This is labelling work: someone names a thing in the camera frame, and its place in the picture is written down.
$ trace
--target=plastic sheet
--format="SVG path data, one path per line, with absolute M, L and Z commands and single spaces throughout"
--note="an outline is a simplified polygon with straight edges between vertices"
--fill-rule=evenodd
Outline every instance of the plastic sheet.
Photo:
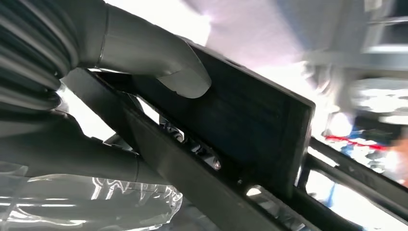
M 2 231 L 155 230 L 170 222 L 183 198 L 172 186 L 74 175 L 27 178 L 22 169 L 0 168 Z

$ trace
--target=red object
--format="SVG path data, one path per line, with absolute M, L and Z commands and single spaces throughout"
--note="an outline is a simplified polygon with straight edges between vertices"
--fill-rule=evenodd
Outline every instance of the red object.
M 347 138 L 347 137 L 339 137 L 339 136 L 332 136 L 332 135 L 330 135 L 330 136 L 326 136 L 326 139 L 327 139 L 327 140 L 335 140 L 335 141 L 347 141 L 348 144 L 351 144 L 351 145 L 355 145 L 355 146 L 358 146 L 358 147 L 367 146 L 367 147 L 370 147 L 370 148 L 372 148 L 372 149 L 380 150 L 380 151 L 386 151 L 386 150 L 388 149 L 387 147 L 384 147 L 384 146 L 381 146 L 381 145 L 377 145 L 377 144 L 371 144 L 371 145 L 361 144 L 361 143 L 358 143 L 358 142 L 355 142 L 355 141 L 351 141 L 351 140 L 350 140 L 349 138 Z

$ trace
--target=black panel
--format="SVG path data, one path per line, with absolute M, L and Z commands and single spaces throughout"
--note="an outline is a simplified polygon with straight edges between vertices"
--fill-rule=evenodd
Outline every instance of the black panel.
M 312 103 L 194 48 L 211 79 L 201 98 L 187 99 L 150 77 L 133 77 L 137 94 L 185 132 L 244 166 L 252 183 L 288 194 L 301 164 Z M 101 74 L 107 80 L 108 74 Z

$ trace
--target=clear plastic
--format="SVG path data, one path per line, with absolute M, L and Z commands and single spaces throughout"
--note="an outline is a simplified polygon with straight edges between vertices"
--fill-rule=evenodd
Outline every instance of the clear plastic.
M 0 168 L 2 231 L 155 230 L 170 222 L 183 198 L 173 186 L 74 175 L 27 178 L 21 174 L 27 167 L 14 168 Z

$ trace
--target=black metal bar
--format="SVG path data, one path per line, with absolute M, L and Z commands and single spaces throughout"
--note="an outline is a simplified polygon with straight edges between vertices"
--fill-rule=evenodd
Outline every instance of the black metal bar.
M 337 167 L 331 167 L 309 155 L 307 162 L 311 168 L 323 171 L 329 178 L 334 178 L 335 181 L 352 188 L 400 221 L 408 223 L 407 188 L 374 172 L 315 138 L 311 139 L 310 146 L 339 164 Z
M 99 91 L 106 99 L 103 102 L 93 100 L 86 90 Z M 126 124 L 131 139 L 138 141 L 140 153 L 145 161 L 161 176 L 180 190 L 197 208 L 205 213 L 220 229 L 226 231 L 287 231 L 276 219 L 246 195 L 237 192 L 237 187 L 225 182 L 218 173 L 198 157 L 192 155 L 179 142 L 165 133 L 134 104 L 121 100 L 121 96 L 103 80 L 88 73 L 81 74 L 76 81 L 67 84 L 68 88 L 82 99 L 102 119 L 114 116 L 109 111 L 120 110 L 118 118 Z M 114 123 L 106 121 L 116 130 Z M 128 140 L 129 130 L 118 134 Z

